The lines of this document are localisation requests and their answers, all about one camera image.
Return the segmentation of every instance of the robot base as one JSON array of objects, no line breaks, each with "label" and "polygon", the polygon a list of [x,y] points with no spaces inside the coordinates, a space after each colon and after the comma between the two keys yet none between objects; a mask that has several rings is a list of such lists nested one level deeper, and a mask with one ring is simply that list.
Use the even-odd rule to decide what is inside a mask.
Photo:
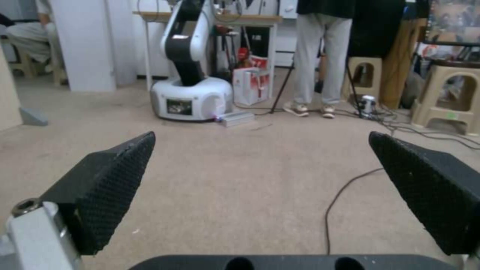
[{"label": "robot base", "polygon": [[225,80],[209,77],[194,86],[182,86],[179,78],[159,81],[150,91],[155,114],[178,121],[208,121],[232,112],[233,90]]}]

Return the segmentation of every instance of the tripod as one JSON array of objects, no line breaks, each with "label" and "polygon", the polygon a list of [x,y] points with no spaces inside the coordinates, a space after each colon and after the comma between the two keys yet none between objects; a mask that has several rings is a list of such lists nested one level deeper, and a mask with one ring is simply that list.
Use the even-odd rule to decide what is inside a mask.
[{"label": "tripod", "polygon": [[[348,60],[349,60],[349,56],[347,55],[347,57],[345,59],[345,61],[346,61],[345,67],[346,67],[346,70],[347,70],[347,76],[348,76],[348,80],[350,81],[350,85],[352,86],[353,99],[355,100],[355,105],[357,105],[357,110],[358,110],[358,113],[359,113],[359,117],[362,118],[363,116],[362,116],[362,113],[361,113],[360,102],[359,102],[358,97],[357,97],[357,91],[355,90],[355,86],[353,85],[353,77],[352,77],[352,73],[350,71],[350,67],[348,66]],[[270,109],[270,114],[275,113],[275,109],[276,109],[276,105],[278,103],[278,100],[282,96],[283,90],[285,90],[285,86],[287,85],[288,79],[290,78],[290,75],[291,75],[293,69],[295,69],[295,55],[292,58],[292,65],[288,69],[287,76],[283,80],[283,84],[282,84],[282,87],[280,88],[280,92],[278,93],[278,95],[275,99],[275,102],[273,103],[273,106]]]}]

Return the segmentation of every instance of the seated person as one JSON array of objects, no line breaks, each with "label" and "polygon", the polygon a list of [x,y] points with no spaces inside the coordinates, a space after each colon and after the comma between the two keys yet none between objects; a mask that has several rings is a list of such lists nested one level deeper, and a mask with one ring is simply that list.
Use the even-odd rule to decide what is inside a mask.
[{"label": "seated person", "polygon": [[39,23],[12,25],[6,29],[6,34],[12,44],[44,64],[46,72],[51,72],[52,66],[58,66],[63,71],[60,40],[50,3],[48,0],[36,0],[36,6]]}]

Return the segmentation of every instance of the wooden board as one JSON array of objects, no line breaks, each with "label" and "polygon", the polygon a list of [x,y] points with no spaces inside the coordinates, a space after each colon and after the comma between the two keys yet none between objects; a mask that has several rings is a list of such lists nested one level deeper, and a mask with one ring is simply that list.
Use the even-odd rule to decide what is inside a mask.
[{"label": "wooden board", "polygon": [[[142,16],[145,20],[155,21],[159,23],[166,23],[170,19],[171,12],[138,12],[134,11],[133,14]],[[219,20],[218,24],[228,25],[273,25],[282,22],[281,16],[266,16],[266,15],[241,15],[237,14],[223,14],[217,15]]]},{"label": "wooden board", "polygon": [[400,104],[415,45],[422,32],[420,29],[426,25],[427,19],[402,21],[395,42],[383,61],[380,102],[391,109],[397,109]]}]

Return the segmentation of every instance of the plastic stool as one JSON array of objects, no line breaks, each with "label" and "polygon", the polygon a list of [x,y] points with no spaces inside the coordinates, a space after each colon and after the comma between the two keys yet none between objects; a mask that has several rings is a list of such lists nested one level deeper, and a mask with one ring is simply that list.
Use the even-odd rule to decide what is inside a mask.
[{"label": "plastic stool", "polygon": [[[467,135],[480,133],[480,63],[434,60],[422,94],[412,107],[411,124],[427,126],[433,119],[446,119],[463,122],[467,125]],[[444,92],[444,83],[454,77],[464,76],[464,87],[458,102],[439,101]]]},{"label": "plastic stool", "polygon": [[[0,40],[2,44],[10,44],[13,46],[13,44],[10,42],[7,36],[1,36]],[[25,78],[27,79],[37,77],[36,67],[33,64],[30,56],[26,52],[24,52],[22,49],[19,49],[17,47],[15,48],[18,52],[17,58],[19,59],[17,59],[18,62],[9,63],[10,68],[12,70],[14,69],[21,70],[24,73]]]},{"label": "plastic stool", "polygon": [[[382,78],[382,59],[374,57],[350,57],[348,60],[348,66],[352,72],[352,76],[355,78],[355,71],[357,67],[361,64],[370,64],[373,67],[373,71],[368,72],[367,68],[367,79],[371,81],[371,84],[364,82],[353,82],[355,90],[358,95],[369,95],[374,96],[378,101],[380,95],[380,79]],[[342,99],[348,100],[350,97],[351,90],[350,81],[348,76],[345,76],[342,86]]]}]

